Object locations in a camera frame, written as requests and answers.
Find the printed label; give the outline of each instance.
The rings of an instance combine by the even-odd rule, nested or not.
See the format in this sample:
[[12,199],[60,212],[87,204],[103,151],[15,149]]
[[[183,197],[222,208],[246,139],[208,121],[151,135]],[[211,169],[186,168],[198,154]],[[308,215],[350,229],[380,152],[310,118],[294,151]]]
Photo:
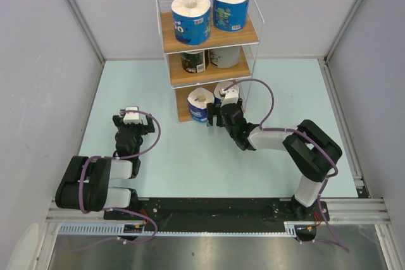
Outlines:
[[200,23],[203,23],[203,22],[204,22],[204,18],[194,20],[195,25],[199,25]]
[[197,73],[203,72],[205,70],[205,64],[199,64],[197,65]]

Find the shelving unit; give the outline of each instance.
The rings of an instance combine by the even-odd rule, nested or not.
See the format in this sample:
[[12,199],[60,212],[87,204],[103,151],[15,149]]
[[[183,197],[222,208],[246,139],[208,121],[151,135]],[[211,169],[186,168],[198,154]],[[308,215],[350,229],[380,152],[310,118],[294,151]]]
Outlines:
[[[159,34],[171,87],[175,91],[179,122],[191,121],[187,97],[196,87],[204,87],[213,91],[216,84],[224,80],[238,80],[252,77],[256,64],[257,53],[264,19],[255,0],[249,0],[248,20],[239,32],[223,32],[213,25],[211,18],[211,34],[209,39],[198,45],[188,46],[175,37],[171,3],[173,0],[156,0]],[[215,49],[219,47],[240,46],[240,62],[231,68],[217,68],[211,64],[201,73],[188,73],[183,70],[180,53],[196,50]],[[240,95],[244,99],[249,94],[240,87]]]
[[251,71],[249,69],[249,64],[243,48],[240,48],[240,61],[236,66],[226,69],[219,69],[210,63],[207,69],[201,73],[189,73],[184,71],[180,53],[169,54],[168,57],[170,83],[172,86],[251,76]]
[[259,37],[250,18],[248,18],[246,26],[241,31],[233,33],[218,30],[216,27],[214,27],[213,20],[211,19],[211,35],[206,42],[198,46],[188,46],[176,39],[171,12],[162,13],[161,22],[163,51],[166,54],[193,51],[196,49],[214,49],[216,47],[259,43]]

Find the light blue floor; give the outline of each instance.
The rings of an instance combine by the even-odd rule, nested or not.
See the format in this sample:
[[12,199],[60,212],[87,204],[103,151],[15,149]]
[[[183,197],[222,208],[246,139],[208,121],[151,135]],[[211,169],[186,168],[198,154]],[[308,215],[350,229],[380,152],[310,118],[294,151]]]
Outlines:
[[[266,126],[290,127],[311,119],[343,147],[317,60],[258,60],[254,77],[267,82],[275,94]],[[270,104],[266,89],[252,84],[247,120],[259,123]],[[151,113],[162,127],[159,144],[140,157],[138,177],[120,184],[137,189],[140,197],[291,197],[298,187],[301,174],[286,152],[242,152],[223,128],[178,123],[164,61],[106,62],[80,155],[112,155],[112,116],[127,106]],[[155,138],[144,137],[141,150]],[[339,175],[323,196],[357,197],[345,154],[338,167]]]

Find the toilet paper roll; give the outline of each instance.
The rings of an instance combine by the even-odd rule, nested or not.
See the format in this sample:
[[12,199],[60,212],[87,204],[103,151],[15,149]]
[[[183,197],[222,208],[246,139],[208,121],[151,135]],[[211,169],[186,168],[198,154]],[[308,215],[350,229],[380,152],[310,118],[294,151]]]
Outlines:
[[184,71],[189,73],[203,72],[209,64],[208,50],[183,52],[180,57]]
[[214,103],[214,99],[214,94],[204,88],[192,91],[187,98],[191,118],[200,123],[207,122],[207,104]]
[[178,41],[196,46],[208,39],[211,33],[211,1],[174,0],[171,12]]
[[[226,82],[218,82],[214,90],[214,97],[216,104],[220,104],[223,101],[225,94],[223,94],[222,90],[229,87],[231,84],[233,84],[233,82],[230,82],[228,80]],[[234,85],[232,88],[235,89],[239,94],[238,85]]]
[[249,0],[213,0],[214,26],[222,31],[242,30],[247,21]]
[[217,68],[230,68],[239,63],[240,46],[219,47],[209,51],[211,63]]

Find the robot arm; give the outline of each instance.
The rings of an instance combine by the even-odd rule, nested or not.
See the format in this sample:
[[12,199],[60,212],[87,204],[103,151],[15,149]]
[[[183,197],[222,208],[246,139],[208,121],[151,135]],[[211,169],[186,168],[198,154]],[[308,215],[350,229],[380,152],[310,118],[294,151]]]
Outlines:
[[[237,98],[235,90],[224,92],[221,104],[208,105],[208,126],[224,126],[241,150],[275,149],[288,152],[302,173],[298,189],[292,198],[294,212],[304,218],[312,210],[318,193],[332,166],[315,147],[294,132],[277,128],[270,131],[260,129],[258,124],[248,123],[242,110],[242,99]],[[305,133],[316,142],[336,163],[342,156],[340,147],[315,123],[304,120],[295,129]]]

